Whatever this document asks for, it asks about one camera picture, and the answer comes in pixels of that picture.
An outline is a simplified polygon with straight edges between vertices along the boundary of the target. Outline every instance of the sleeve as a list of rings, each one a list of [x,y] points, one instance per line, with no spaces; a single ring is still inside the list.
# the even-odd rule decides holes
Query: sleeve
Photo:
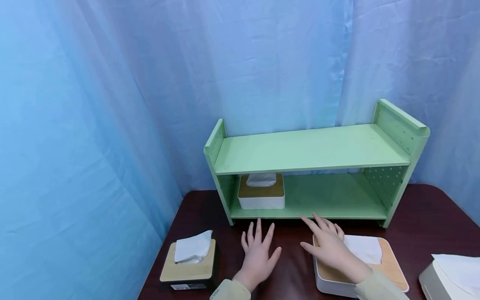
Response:
[[[408,300],[400,288],[377,270],[355,285],[355,292],[360,300]]]
[[[237,280],[225,279],[210,296],[210,300],[250,300],[250,292]]]

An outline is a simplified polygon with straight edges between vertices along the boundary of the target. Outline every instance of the finger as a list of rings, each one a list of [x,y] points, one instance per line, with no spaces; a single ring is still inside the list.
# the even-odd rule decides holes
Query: finger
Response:
[[[260,218],[257,218],[257,230],[255,231],[255,239],[253,240],[253,243],[262,243],[262,221]]]
[[[318,252],[321,251],[320,247],[314,247],[313,245],[310,245],[309,243],[300,242],[300,246],[302,246],[303,249],[305,249],[306,252],[310,253],[313,256],[317,256]]]
[[[247,244],[247,241],[245,240],[245,231],[242,232],[241,234],[241,246],[243,248],[243,250],[245,251],[245,253],[247,253],[247,250],[248,250],[248,244]]]
[[[262,243],[262,245],[264,245],[267,249],[270,248],[270,244],[272,243],[274,230],[275,230],[275,224],[272,223],[270,225],[270,228],[268,229],[267,235],[265,236],[264,242]]]
[[[318,225],[315,224],[315,222],[313,222],[312,220],[308,219],[308,218],[305,218],[304,216],[300,216],[300,219],[302,219],[302,221],[305,222],[305,224],[308,225],[308,227],[310,227],[310,230],[315,234],[315,235],[322,235],[322,231],[320,230],[320,228],[318,228]]]
[[[322,220],[325,221],[325,223],[326,223],[327,226],[328,226],[328,229],[329,229],[331,232],[337,234],[336,228],[335,228],[335,226],[333,225],[332,222],[330,222],[329,220],[327,220],[327,219],[325,219],[325,218],[322,218]]]
[[[317,221],[318,227],[321,230],[329,230],[327,224],[323,221],[322,218],[320,218],[316,213],[313,213],[313,217]]]
[[[248,234],[247,234],[248,245],[253,245],[253,222],[250,222],[250,226],[248,226]]]
[[[338,234],[338,237],[343,240],[345,238],[345,233],[343,232],[342,228],[340,228],[339,225],[335,224],[336,232]]]
[[[280,254],[282,254],[282,247],[278,247],[273,251],[272,256],[267,261],[267,267],[270,270],[270,272],[273,271],[275,268],[276,263],[278,262],[278,259],[280,258]]]

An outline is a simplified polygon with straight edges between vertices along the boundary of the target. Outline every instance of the person's arm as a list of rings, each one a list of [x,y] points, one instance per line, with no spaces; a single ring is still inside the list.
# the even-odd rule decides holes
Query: person's arm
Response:
[[[210,300],[250,300],[251,294],[237,280],[225,279],[210,296]]]
[[[315,213],[317,224],[305,217],[301,219],[310,227],[318,240],[319,247],[301,242],[300,245],[322,263],[337,269],[355,284],[355,292],[360,300],[407,300],[408,297],[388,278],[373,271],[356,257],[343,242],[344,232],[327,219]]]
[[[381,272],[373,270],[365,280],[355,285],[360,300],[408,300],[408,297]]]
[[[268,250],[272,242],[275,224],[272,223],[262,242],[262,222],[257,219],[257,229],[253,236],[253,222],[250,223],[248,234],[241,236],[241,245],[245,251],[245,259],[238,273],[230,281],[222,281],[210,297],[210,300],[250,300],[251,292],[272,273],[282,248],[278,247],[268,258]]]

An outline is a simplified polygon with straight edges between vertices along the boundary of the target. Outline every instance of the green shelf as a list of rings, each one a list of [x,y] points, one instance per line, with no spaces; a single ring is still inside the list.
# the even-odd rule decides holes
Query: green shelf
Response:
[[[236,192],[230,200],[230,216],[241,218],[298,218],[385,220],[387,211],[363,173],[284,176],[284,209],[242,209]]]
[[[227,137],[219,119],[204,154],[233,225],[239,218],[375,219],[388,227],[430,129],[385,99],[371,124]],[[359,173],[285,176],[285,208],[243,210],[239,174],[359,168]]]
[[[409,156],[376,124],[226,138],[215,173],[248,174],[408,166]]]

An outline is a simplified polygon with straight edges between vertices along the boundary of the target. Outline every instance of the wrist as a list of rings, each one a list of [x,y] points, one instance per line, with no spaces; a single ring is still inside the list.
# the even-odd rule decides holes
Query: wrist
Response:
[[[252,282],[252,277],[242,269],[235,274],[233,280],[240,282],[250,293],[257,287],[257,284]]]
[[[339,271],[345,274],[354,284],[365,281],[373,273],[366,263],[353,254],[345,260]]]

